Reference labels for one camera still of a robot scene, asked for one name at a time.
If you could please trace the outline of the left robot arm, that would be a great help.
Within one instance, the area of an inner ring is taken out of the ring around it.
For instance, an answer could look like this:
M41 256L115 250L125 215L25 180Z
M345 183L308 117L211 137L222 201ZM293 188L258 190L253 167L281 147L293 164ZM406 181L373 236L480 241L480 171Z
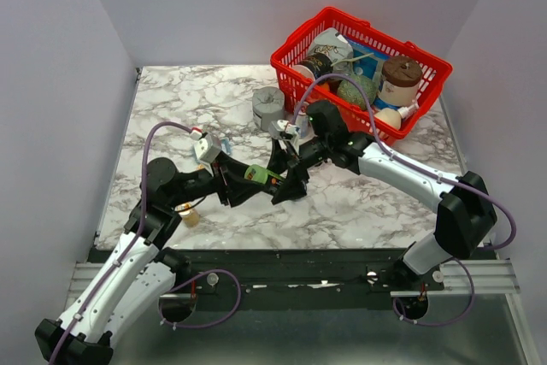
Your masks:
M50 364L108 364L121 336L166 291L190 279L182 258L166 243L182 221L177 207L215 194L231 207L263 191L248 167L220 154L211 170L182 173L166 157L144 167L142 197L109 258L80 296L56 320L35 331Z

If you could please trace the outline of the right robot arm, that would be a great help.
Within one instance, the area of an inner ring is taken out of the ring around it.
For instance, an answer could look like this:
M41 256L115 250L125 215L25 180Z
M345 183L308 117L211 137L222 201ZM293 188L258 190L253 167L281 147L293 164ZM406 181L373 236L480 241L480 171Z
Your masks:
M399 287L413 289L440 263L469 258L497 222L479 175L442 174L376 142L370 134L352 132L327 100L311 103L306 113L315 133L306 143L300 141L298 126L287 120L268 126L274 141L268 169L287 173L283 188L305 194L308 169L331 161L354 174L381 180L435 213L434 231L410 245L394 265L393 279Z

